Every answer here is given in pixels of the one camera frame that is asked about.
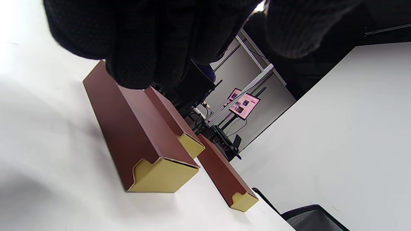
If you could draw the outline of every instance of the wall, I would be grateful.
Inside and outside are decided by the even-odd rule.
[[[213,68],[216,68],[220,62],[238,45],[239,43],[234,40],[225,53],[225,56],[220,59],[219,62],[211,64]],[[245,44],[249,49],[254,52],[258,52],[252,46],[249,41]],[[256,55],[257,60],[263,68],[268,66],[264,62],[263,58]],[[250,58],[245,49],[241,46],[235,53],[230,56],[216,71],[216,83],[221,79],[223,82],[213,91],[207,98],[206,102],[210,105],[211,109],[215,110],[226,101],[227,97],[234,90],[234,88],[243,89],[247,86],[258,74],[260,69],[256,63]],[[242,141],[240,144],[240,150],[247,146],[255,137],[258,136],[267,126],[269,126],[281,113],[283,113],[289,106],[291,106],[295,99],[283,83],[276,77],[275,74],[269,78],[264,85],[267,90],[260,96],[261,101],[253,110],[253,112],[247,118],[247,126],[241,129],[237,134],[241,136]],[[206,111],[202,106],[198,107],[204,114]],[[238,119],[235,124],[229,129],[225,129],[226,134],[230,135],[239,130],[245,125],[245,121]]]
[[[352,231],[408,230],[411,43],[356,47],[233,166],[279,212],[318,203]]]

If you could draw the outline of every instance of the table surface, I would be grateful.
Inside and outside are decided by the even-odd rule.
[[[2,230],[293,231],[262,200],[230,209],[204,169],[175,194],[125,193],[81,82],[97,61],[54,42],[41,1],[0,4]]]

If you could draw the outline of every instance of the pink screen display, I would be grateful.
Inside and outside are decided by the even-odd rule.
[[[232,113],[237,114],[240,118],[245,120],[247,116],[251,113],[260,99],[253,97],[249,94],[244,94],[240,99],[236,99],[236,97],[241,93],[239,89],[234,89],[233,93],[231,93],[229,99],[227,100],[226,106],[233,100],[237,100],[237,102],[230,108]]]

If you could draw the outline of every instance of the finger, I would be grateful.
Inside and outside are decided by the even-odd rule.
[[[155,5],[123,0],[115,8],[118,39],[106,67],[126,88],[146,89],[153,82],[156,48]]]
[[[267,40],[278,54],[300,58],[316,50],[328,30],[359,0],[271,0]]]
[[[108,0],[44,0],[54,39],[75,55],[104,59],[115,41]]]
[[[216,61],[260,1],[212,1],[202,18],[193,60],[203,65]]]
[[[189,49],[194,46],[192,33],[196,6],[196,0],[166,0],[160,5],[155,82],[161,86],[176,86],[183,77]]]

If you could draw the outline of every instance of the cable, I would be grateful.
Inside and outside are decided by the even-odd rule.
[[[411,23],[409,24],[405,24],[405,25],[399,25],[399,26],[395,26],[395,27],[390,27],[390,28],[385,28],[385,29],[381,29],[381,30],[373,30],[370,32],[365,33],[364,37],[365,38],[367,35],[374,35],[376,33],[381,33],[381,32],[387,32],[387,31],[392,31],[392,30],[398,30],[398,29],[403,29],[406,27],[410,27]]]
[[[239,131],[240,131],[243,127],[245,127],[246,125],[247,125],[247,119],[245,119],[245,124],[244,124],[244,126],[240,127],[240,129],[238,129],[236,132],[234,132],[233,134],[231,134],[231,135],[229,135],[229,136],[227,136],[227,137],[230,137],[230,136],[234,135],[235,133],[239,132]]]
[[[227,61],[227,59],[230,58],[230,57],[234,54],[234,52],[237,51],[237,50],[240,48],[240,46],[241,46],[241,45],[238,44],[238,45],[220,62],[220,64],[214,69],[214,72],[217,71],[217,70]]]
[[[271,72],[267,77],[265,77],[265,78],[261,79],[260,81],[258,81],[255,85],[256,88],[250,94],[254,94],[254,92],[256,92],[273,74],[274,74],[274,72]]]
[[[194,132],[195,134],[199,134],[198,131],[199,131],[201,128],[202,128],[202,126],[199,126],[198,128],[193,129],[193,132]]]
[[[236,40],[240,43],[240,45],[244,48],[245,52],[250,56],[250,58],[254,61],[254,63],[257,64],[258,68],[260,68],[261,71],[264,70],[264,68],[261,66],[261,64],[257,61],[257,59],[254,57],[253,54],[251,54],[250,49],[244,44],[244,42],[240,39],[238,35],[236,35]]]
[[[264,57],[263,55],[260,55],[259,53],[257,53],[257,52],[254,52],[254,51],[252,51],[252,50],[250,50],[250,49],[248,49],[249,51],[251,51],[252,53],[254,53],[255,55],[258,55],[258,56],[260,56],[261,58],[265,58],[266,60],[268,60],[266,57]]]
[[[199,130],[204,124],[205,124],[205,120],[204,118],[197,112],[190,112],[188,113],[188,115],[197,115],[200,119],[195,121],[194,127],[192,128],[192,130],[195,132],[196,130]]]
[[[229,130],[227,131],[227,133],[230,131],[231,127],[232,127],[234,124],[236,124],[239,120],[240,120],[240,118],[237,118],[237,120],[236,120],[233,124],[230,125]]]

